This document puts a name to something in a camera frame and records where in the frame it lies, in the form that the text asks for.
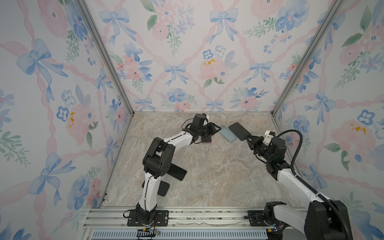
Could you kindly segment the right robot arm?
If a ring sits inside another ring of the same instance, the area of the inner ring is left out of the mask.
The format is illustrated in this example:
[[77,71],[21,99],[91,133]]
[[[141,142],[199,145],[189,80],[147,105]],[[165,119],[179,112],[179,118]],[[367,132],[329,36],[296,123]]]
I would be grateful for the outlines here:
[[280,136],[267,131],[265,136],[246,136],[250,149],[266,165],[268,173],[284,185],[305,207],[299,211],[286,203],[268,202],[264,211],[248,218],[272,227],[271,235],[281,236],[291,227],[308,240],[353,239],[348,209],[341,201],[331,200],[317,191],[285,161],[286,144]]

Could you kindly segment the mint green phone case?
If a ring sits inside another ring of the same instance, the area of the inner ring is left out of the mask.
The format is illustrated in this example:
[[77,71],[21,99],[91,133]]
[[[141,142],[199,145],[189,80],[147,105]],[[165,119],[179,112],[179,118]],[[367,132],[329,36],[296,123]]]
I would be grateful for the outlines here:
[[222,135],[230,143],[233,143],[237,139],[237,136],[226,126],[221,126],[219,134]]

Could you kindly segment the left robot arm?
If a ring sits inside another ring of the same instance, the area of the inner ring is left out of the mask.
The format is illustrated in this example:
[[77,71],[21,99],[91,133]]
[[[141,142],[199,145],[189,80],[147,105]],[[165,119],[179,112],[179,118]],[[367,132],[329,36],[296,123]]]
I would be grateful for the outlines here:
[[172,163],[175,152],[195,144],[197,140],[210,139],[221,130],[214,123],[188,124],[175,136],[161,139],[154,138],[143,159],[145,181],[142,197],[136,205],[137,214],[148,221],[155,217],[158,196],[167,195],[170,184],[163,181],[165,175],[170,175],[182,181],[187,174],[183,168]]

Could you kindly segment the purple-edged black phone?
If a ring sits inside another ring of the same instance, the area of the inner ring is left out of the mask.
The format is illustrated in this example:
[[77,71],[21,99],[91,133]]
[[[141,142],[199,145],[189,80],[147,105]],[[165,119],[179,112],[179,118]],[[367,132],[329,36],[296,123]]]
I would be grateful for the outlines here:
[[212,137],[202,137],[202,143],[211,143],[212,142]]

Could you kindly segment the blue-edged black phone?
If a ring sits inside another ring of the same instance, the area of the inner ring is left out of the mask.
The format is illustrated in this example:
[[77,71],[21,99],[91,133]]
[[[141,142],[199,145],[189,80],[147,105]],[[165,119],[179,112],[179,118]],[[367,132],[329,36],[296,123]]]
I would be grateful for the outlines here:
[[240,140],[245,141],[252,134],[246,130],[240,123],[236,122],[229,126],[229,130]]

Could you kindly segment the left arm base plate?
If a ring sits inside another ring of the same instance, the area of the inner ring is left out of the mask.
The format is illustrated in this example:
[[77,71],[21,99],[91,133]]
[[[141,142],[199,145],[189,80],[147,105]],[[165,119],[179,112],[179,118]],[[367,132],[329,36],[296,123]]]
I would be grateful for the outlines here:
[[136,210],[127,210],[123,213],[129,227],[167,227],[169,211],[151,211],[143,213]]

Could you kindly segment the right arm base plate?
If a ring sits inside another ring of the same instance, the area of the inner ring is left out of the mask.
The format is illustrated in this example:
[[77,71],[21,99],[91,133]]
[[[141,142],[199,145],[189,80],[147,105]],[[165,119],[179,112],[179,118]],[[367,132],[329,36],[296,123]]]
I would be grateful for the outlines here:
[[250,222],[251,227],[272,227],[280,228],[287,226],[288,224],[277,220],[274,213],[268,211],[248,211],[247,216],[244,216],[244,219]]

